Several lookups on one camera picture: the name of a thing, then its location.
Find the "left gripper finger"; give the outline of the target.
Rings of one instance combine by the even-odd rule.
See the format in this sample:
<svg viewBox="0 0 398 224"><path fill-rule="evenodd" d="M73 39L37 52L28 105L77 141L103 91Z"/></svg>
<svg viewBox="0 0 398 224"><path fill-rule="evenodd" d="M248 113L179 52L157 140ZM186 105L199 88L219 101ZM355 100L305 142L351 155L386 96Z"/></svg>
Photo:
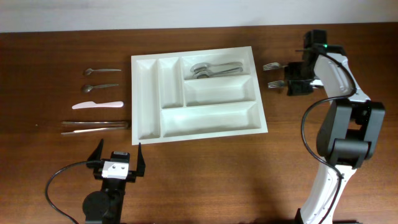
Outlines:
<svg viewBox="0 0 398 224"><path fill-rule="evenodd" d="M137 165L136 170L132 171L132 175L134 177L143 177L146 170L146 163L144 160L144 156L142 154L142 147L141 143L138 145L138 152L137 152Z"/></svg>
<svg viewBox="0 0 398 224"><path fill-rule="evenodd" d="M101 165L101 154L103 150L104 139L101 139L96 149L91 153L87 159L87 168L96 168Z"/></svg>

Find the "metal fork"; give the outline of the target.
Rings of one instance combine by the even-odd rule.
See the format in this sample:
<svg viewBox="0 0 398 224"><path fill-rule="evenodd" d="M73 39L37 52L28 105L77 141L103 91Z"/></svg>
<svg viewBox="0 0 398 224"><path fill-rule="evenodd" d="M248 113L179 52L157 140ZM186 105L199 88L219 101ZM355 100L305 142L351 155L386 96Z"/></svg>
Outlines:
<svg viewBox="0 0 398 224"><path fill-rule="evenodd" d="M272 62L272 63L268 63L262 66L262 69L264 71L268 71L268 70L278 70L281 68L285 68L287 67L286 65L282 65L279 62Z"/></svg>
<svg viewBox="0 0 398 224"><path fill-rule="evenodd" d="M267 84L268 88L284 88L286 86L286 82L284 80L277 80L273 82L269 82Z"/></svg>

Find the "metal kitchen tongs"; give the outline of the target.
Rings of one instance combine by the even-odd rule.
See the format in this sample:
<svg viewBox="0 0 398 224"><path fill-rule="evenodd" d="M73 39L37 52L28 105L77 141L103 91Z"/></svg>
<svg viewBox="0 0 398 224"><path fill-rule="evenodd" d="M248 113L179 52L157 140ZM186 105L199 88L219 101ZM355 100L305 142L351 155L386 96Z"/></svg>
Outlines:
<svg viewBox="0 0 398 224"><path fill-rule="evenodd" d="M61 132L61 135L113 131L129 129L130 127L127 121L62 121L62 125L77 127L78 129Z"/></svg>

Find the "large metal spoon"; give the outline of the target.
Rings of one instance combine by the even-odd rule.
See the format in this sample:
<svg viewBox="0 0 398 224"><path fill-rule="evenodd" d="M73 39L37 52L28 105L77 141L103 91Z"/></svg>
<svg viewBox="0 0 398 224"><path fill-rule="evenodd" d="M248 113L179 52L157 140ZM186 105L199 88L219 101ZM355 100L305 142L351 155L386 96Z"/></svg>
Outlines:
<svg viewBox="0 0 398 224"><path fill-rule="evenodd" d="M208 62L202 62L202 63L197 63L193 65L190 69L191 72L197 72L199 69L207 69L211 70L212 68L223 68L224 72L235 72L243 71L243 63L242 62L228 62L228 63L219 63L219 64L213 64L213 63L208 63Z"/></svg>
<svg viewBox="0 0 398 224"><path fill-rule="evenodd" d="M200 79L200 78L210 78L213 77L215 75L221 75L221 74L226 74L226 73L234 73L234 72L242 72L243 71L243 67L236 67L236 68L232 68L229 70L223 70L220 72L213 72L208 68L199 68L196 69L193 72L193 78L194 79Z"/></svg>

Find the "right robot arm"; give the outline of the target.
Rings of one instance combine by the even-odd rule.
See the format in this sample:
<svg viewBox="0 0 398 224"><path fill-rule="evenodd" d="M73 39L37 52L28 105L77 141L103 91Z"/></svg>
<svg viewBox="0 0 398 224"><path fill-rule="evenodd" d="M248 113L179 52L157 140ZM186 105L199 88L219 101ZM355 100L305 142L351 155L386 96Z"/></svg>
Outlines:
<svg viewBox="0 0 398 224"><path fill-rule="evenodd" d="M326 102L330 107L317 134L317 150L309 150L320 166L294 222L332 223L346 184L374 154L386 111L382 103L362 91L349 69L345 50L328 44L325 30L308 31L302 53L302 61L290 62L284 69L289 96L307 95L322 87L327 98L304 112L300 132L305 132L312 109Z"/></svg>

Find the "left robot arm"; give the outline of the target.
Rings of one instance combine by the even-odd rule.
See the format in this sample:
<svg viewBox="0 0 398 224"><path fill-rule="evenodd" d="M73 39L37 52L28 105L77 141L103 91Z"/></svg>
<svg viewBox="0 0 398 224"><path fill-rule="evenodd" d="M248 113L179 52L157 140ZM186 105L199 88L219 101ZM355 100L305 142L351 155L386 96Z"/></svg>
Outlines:
<svg viewBox="0 0 398 224"><path fill-rule="evenodd" d="M85 223L120 223L126 184L134 183L143 177L146 163L141 145L137 149L137 166L129 168L130 153L113 151L109 159L101 157L104 141L87 159L87 168L93 170L93 177L102 181L101 189L90 193L83 201L82 210Z"/></svg>

